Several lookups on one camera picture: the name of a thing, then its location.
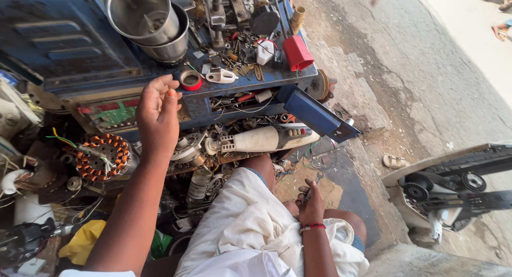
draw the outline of red insulation tape roll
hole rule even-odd
[[[194,70],[183,71],[180,74],[180,84],[187,91],[195,91],[201,87],[201,75]]]

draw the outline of red wire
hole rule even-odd
[[[275,49],[276,49],[276,50],[279,50],[278,45],[276,45],[273,41],[271,41],[271,40],[269,40],[269,39],[259,38],[259,39],[258,39],[256,42],[254,42],[254,43],[256,44],[256,43],[258,43],[258,42],[259,42],[259,41],[261,41],[261,40],[265,40],[265,41],[272,42],[272,44],[274,44],[274,46],[275,46]]]

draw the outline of metal pot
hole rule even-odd
[[[180,32],[170,0],[108,0],[106,15],[117,32],[136,44],[167,44]]]
[[[172,4],[172,7],[179,19],[179,37],[170,43],[159,46],[137,44],[151,58],[164,63],[175,63],[181,60],[185,56],[189,44],[189,16],[182,7],[176,4]]]

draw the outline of white pipe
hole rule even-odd
[[[7,195],[13,195],[14,193],[16,193],[16,185],[14,185],[14,182],[20,175],[29,172],[31,171],[27,169],[19,169],[7,173],[2,179],[2,192]]]

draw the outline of yellow wire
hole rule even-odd
[[[53,134],[57,137],[57,139],[59,139],[59,140],[61,140],[62,142],[67,143],[68,145],[71,145],[72,147],[74,147],[72,143],[70,143],[70,142],[69,142],[69,141],[67,141],[67,140],[64,140],[64,139],[63,139],[63,138],[61,138],[59,135],[57,135],[57,130],[55,130],[55,127],[53,127],[52,129],[53,129]]]

